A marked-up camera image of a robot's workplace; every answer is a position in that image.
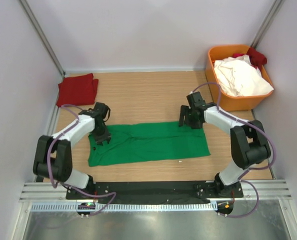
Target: green towel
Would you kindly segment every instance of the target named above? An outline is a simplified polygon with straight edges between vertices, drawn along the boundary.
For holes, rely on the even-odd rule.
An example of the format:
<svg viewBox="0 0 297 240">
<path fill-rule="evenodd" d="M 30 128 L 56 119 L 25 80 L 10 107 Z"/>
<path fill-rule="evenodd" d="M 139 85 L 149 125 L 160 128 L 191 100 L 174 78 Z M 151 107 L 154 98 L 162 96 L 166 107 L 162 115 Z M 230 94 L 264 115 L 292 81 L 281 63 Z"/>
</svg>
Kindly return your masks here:
<svg viewBox="0 0 297 240">
<path fill-rule="evenodd" d="M 88 136 L 90 167 L 210 155 L 203 129 L 179 127 L 176 121 L 107 128 L 112 135 L 109 144 L 96 145 L 93 136 Z"/>
</svg>

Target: orange plastic basket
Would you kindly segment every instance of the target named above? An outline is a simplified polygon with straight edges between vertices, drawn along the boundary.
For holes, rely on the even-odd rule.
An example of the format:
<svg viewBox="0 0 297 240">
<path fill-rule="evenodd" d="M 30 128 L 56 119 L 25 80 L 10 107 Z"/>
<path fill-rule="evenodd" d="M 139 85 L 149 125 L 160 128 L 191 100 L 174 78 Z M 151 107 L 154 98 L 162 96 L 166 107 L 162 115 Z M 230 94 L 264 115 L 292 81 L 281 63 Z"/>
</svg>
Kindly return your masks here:
<svg viewBox="0 0 297 240">
<path fill-rule="evenodd" d="M 246 54 L 249 50 L 249 46 L 239 44 L 239 45 L 222 45 L 215 46 L 208 51 L 207 64 L 205 75 L 208 82 L 219 83 L 218 78 L 214 71 L 214 65 L 212 61 L 223 60 L 228 57 L 232 57 L 233 54 Z M 262 66 L 262 77 L 273 87 L 273 84 Z M 213 98 L 213 101 L 217 103 L 219 96 L 219 89 L 216 85 L 210 84 L 209 89 Z M 221 90 L 221 100 L 219 106 L 225 111 L 241 111 L 241 110 L 251 110 L 254 109 L 263 99 L 267 98 L 272 94 L 273 91 L 266 95 L 258 96 L 229 96 Z"/>
</svg>

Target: white wall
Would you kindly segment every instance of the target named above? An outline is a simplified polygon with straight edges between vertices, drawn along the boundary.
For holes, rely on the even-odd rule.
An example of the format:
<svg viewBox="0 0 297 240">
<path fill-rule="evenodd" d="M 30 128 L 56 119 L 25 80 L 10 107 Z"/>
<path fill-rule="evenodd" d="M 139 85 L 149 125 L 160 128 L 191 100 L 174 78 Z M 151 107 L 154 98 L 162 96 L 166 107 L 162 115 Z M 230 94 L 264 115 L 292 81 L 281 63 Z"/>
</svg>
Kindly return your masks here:
<svg viewBox="0 0 297 240">
<path fill-rule="evenodd" d="M 275 91 L 255 115 L 274 139 L 274 172 L 287 180 L 297 205 L 297 1 L 285 1 L 258 50 L 267 56 Z"/>
<path fill-rule="evenodd" d="M 67 71 L 204 68 L 251 44 L 273 0 L 28 0 Z"/>
<path fill-rule="evenodd" d="M 0 240 L 10 239 L 61 81 L 16 0 L 0 1 Z"/>
</svg>

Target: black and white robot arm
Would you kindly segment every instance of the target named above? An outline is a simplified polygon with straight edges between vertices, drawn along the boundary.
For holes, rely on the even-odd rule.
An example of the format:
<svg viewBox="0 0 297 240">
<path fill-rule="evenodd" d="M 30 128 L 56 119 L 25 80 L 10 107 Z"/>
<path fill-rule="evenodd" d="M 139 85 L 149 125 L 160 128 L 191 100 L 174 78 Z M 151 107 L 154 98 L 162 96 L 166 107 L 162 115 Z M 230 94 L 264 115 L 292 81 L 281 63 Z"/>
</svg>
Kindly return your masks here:
<svg viewBox="0 0 297 240">
<path fill-rule="evenodd" d="M 189 106 L 180 109 L 179 126 L 186 124 L 193 129 L 201 129 L 203 123 L 212 124 L 230 136 L 232 161 L 214 179 L 217 192 L 230 188 L 239 181 L 248 168 L 259 164 L 271 155 L 267 139 L 247 122 L 264 131 L 258 120 L 245 120 L 218 108 L 214 102 L 206 103 L 199 92 L 187 97 Z"/>
<path fill-rule="evenodd" d="M 104 119 L 107 114 L 109 118 L 110 111 L 107 105 L 97 102 L 94 108 L 82 110 L 78 114 L 78 120 L 74 120 L 61 131 L 51 136 L 41 136 L 37 142 L 33 172 L 40 177 L 50 178 L 47 163 L 47 159 L 50 158 L 50 168 L 54 180 L 79 189 L 86 189 L 87 192 L 93 194 L 92 176 L 73 168 L 72 148 L 89 133 L 94 137 L 96 144 L 102 145 L 104 141 L 109 143 L 111 134 Z M 48 156 L 52 142 L 55 142 L 51 149 L 52 153 L 56 151 L 55 157 Z"/>
</svg>

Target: wooden tabletop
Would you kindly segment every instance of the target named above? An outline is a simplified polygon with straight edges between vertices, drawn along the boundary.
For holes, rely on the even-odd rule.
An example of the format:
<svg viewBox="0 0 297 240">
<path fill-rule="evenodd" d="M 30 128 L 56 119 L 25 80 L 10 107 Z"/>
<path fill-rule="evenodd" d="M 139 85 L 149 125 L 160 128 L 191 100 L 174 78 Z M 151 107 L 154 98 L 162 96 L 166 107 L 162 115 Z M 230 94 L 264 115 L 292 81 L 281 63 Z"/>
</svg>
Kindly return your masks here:
<svg viewBox="0 0 297 240">
<path fill-rule="evenodd" d="M 188 104 L 186 96 L 207 81 L 203 71 L 95 73 L 94 78 L 99 79 L 96 101 L 111 108 L 107 125 L 178 121 L 180 106 Z M 212 102 L 207 86 L 200 92 L 207 103 Z M 251 111 L 232 113 L 253 119 Z M 73 120 L 71 113 L 60 110 L 56 131 Z M 213 180 L 232 160 L 230 137 L 211 124 L 205 123 L 203 128 L 210 156 L 89 167 L 90 143 L 86 135 L 72 149 L 73 167 L 98 182 Z M 245 179 L 272 179 L 272 175 L 268 169 L 253 170 Z"/>
</svg>

